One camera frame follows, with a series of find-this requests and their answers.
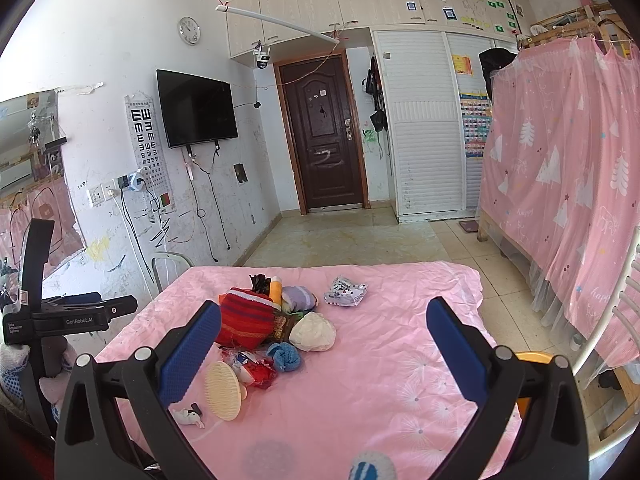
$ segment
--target blue gripper pad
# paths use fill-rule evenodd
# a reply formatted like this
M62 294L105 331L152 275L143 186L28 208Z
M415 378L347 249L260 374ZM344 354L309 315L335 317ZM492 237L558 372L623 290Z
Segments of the blue gripper pad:
M463 325L442 298L434 298L427 305L427 329L431 333L458 388L466 400L484 405L488 396L487 370L467 339L465 329L478 329ZM481 333L478 335L489 347Z
M158 397L165 408L182 400L218 337L222 326L220 307L213 301L207 303L200 317L187 325L186 334L160 370Z

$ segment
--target red striped cloth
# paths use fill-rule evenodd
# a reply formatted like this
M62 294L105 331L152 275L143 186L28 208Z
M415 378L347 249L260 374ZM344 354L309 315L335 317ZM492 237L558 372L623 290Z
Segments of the red striped cloth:
M253 350L273 332L273 309L268 296L233 287L220 302L222 328L216 343Z

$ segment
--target metal screw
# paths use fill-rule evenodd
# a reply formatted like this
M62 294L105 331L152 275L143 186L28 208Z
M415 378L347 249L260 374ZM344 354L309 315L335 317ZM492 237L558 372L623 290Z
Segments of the metal screw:
M569 366L569 361L563 355L557 355L554 357L554 362L558 368L567 368Z
M513 357L513 352L511 351L510 348L507 348L506 346L497 346L494 349L494 352L495 352L495 356L498 359L502 359L503 361L508 361Z
M87 366L91 362L91 356L89 354L79 355L76 359L76 364L78 366Z
M151 357L151 348L149 348L148 346L143 346L142 348L138 348L136 350L136 353L134 354L134 357L138 361L146 361Z

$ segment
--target flat screen tv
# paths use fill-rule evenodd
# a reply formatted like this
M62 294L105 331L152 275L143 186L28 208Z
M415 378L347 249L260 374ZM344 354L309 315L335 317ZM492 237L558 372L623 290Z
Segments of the flat screen tv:
M238 136L229 83L169 70L157 72L170 148Z

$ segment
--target power outlet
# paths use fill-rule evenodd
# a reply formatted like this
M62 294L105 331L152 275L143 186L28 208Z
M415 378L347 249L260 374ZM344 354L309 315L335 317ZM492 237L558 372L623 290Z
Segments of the power outlet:
M102 184L102 195L105 200L111 200L112 198L118 196L120 194L120 188L118 187L118 183L115 179L109 180Z
M98 204L104 202L104 193L102 192L102 186L92 187L87 191L89 195L89 204L91 207L96 207Z

